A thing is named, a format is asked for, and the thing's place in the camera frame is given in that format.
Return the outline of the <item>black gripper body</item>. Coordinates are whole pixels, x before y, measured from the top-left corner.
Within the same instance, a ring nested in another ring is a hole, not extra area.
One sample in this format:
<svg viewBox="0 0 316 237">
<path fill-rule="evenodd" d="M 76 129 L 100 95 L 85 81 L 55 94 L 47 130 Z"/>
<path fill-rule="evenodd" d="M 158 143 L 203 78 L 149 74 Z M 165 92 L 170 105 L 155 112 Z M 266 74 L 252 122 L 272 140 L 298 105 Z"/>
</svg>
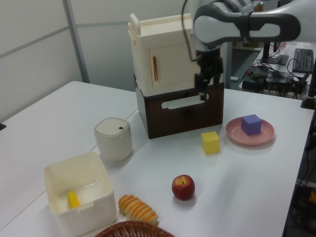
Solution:
<svg viewBox="0 0 316 237">
<path fill-rule="evenodd" d="M 201 54 L 197 57 L 197 64 L 200 67 L 200 74 L 207 80 L 213 79 L 215 74 L 223 73 L 223 61 L 218 55 L 210 56 Z"/>
</svg>

